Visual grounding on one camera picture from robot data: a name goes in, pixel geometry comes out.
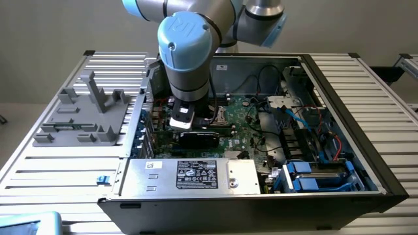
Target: gray wall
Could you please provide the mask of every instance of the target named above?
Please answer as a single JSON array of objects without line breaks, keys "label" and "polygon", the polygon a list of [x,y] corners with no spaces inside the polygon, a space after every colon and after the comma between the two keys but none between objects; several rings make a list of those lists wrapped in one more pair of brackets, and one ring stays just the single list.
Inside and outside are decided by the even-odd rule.
[{"label": "gray wall", "polygon": [[[417,0],[283,1],[278,44],[240,51],[358,52],[371,65],[418,53]],[[0,0],[0,102],[49,102],[84,50],[156,51],[156,28],[122,0]]]}]

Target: red cable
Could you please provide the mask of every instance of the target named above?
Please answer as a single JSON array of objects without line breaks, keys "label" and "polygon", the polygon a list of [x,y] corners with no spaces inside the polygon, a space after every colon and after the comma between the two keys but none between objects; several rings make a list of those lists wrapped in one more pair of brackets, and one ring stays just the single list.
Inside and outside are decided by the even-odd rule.
[{"label": "red cable", "polygon": [[338,147],[338,151],[337,151],[337,153],[335,153],[335,157],[334,157],[334,161],[337,161],[338,160],[338,156],[339,156],[339,153],[341,153],[341,150],[342,150],[342,143],[341,143],[341,139],[339,139],[339,137],[335,135],[334,136],[334,138],[337,139],[337,141],[338,141],[338,145],[339,145],[339,147]]}]

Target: blue cable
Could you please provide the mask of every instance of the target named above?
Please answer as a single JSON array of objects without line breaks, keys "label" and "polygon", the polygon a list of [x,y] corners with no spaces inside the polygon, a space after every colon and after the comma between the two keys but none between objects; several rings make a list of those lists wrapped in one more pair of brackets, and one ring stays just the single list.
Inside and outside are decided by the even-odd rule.
[{"label": "blue cable", "polygon": [[294,112],[290,109],[286,109],[286,113],[290,116],[292,116],[292,118],[303,124],[303,126],[307,128],[309,131],[313,131],[311,128],[309,127],[307,122],[305,120],[302,120],[299,117],[296,117],[296,115],[294,114]]},{"label": "blue cable", "polygon": [[319,151],[319,161],[321,161],[323,164],[329,164],[329,160],[326,159],[326,155],[325,155],[325,152],[323,152],[323,151]]}]

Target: warning label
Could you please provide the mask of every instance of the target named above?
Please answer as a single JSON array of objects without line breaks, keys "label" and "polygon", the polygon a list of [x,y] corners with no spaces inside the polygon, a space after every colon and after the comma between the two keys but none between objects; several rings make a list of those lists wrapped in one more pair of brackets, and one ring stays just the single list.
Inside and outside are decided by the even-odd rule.
[{"label": "warning label", "polygon": [[178,189],[218,188],[216,161],[178,161]]}]

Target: blue object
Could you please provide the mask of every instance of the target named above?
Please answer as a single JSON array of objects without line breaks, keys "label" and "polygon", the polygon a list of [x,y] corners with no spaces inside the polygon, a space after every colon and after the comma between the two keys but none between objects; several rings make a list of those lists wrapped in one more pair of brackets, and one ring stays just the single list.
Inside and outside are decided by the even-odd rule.
[{"label": "blue object", "polygon": [[96,181],[98,185],[110,185],[111,184],[110,179],[111,179],[110,176],[106,175],[99,176]]},{"label": "blue object", "polygon": [[158,43],[162,60],[171,70],[195,70],[211,52],[212,36],[206,19],[194,12],[176,12],[159,25]]},{"label": "blue object", "polygon": [[240,11],[240,8],[242,8],[242,5],[243,5],[243,0],[231,0],[231,3],[232,3],[232,6],[234,6],[234,9],[235,9],[235,21],[238,20],[238,14],[239,14],[239,11]]},{"label": "blue object", "polygon": [[275,179],[275,182],[274,182],[272,192],[279,189],[280,184],[282,184],[282,179],[280,179],[280,176],[278,176],[276,179]]},{"label": "blue object", "polygon": [[139,18],[143,18],[144,20],[147,20],[143,16],[142,11],[139,9],[139,6],[136,4],[136,0],[122,0],[122,2],[123,2],[123,6],[124,6],[127,12],[131,15],[138,16]]},{"label": "blue object", "polygon": [[303,124],[303,126],[307,128],[309,131],[313,131],[311,128],[309,127],[307,122],[305,120],[302,120],[300,118],[298,118],[290,109],[286,109],[286,113],[290,116],[292,116],[292,118]]},{"label": "blue object", "polygon": [[295,172],[295,167],[292,164],[287,164],[287,170],[290,174]]},{"label": "blue object", "polygon": [[341,187],[338,188],[322,188],[319,191],[323,192],[346,192],[351,189],[351,183],[345,183]]},{"label": "blue object", "polygon": [[346,167],[347,167],[347,170],[350,171],[350,173],[354,173],[354,166],[353,166],[353,163],[350,161],[346,161]]},{"label": "blue object", "polygon": [[311,173],[311,166],[309,163],[306,162],[296,162],[296,163],[291,163],[295,167],[295,172],[296,173]]},{"label": "blue object", "polygon": [[329,164],[329,160],[326,159],[326,154],[323,151],[319,151],[319,161],[323,163],[323,164]]},{"label": "blue object", "polygon": [[292,181],[292,184],[294,184],[294,190],[295,190],[296,192],[299,192],[300,189],[302,189],[299,180],[294,180],[294,181]]},{"label": "blue object", "polygon": [[28,232],[36,235],[61,235],[60,214],[52,211],[0,219],[0,234],[24,235]]},{"label": "blue object", "polygon": [[296,179],[300,184],[300,190],[303,191],[318,191],[319,187],[314,178]]},{"label": "blue object", "polygon": [[283,15],[282,15],[279,21],[276,22],[276,25],[275,25],[271,33],[270,33],[270,35],[267,36],[267,38],[266,38],[266,40],[264,40],[264,42],[262,44],[262,47],[268,47],[268,48],[272,47],[276,38],[280,36],[286,20],[287,20],[287,15],[286,15],[286,13],[283,13]]}]

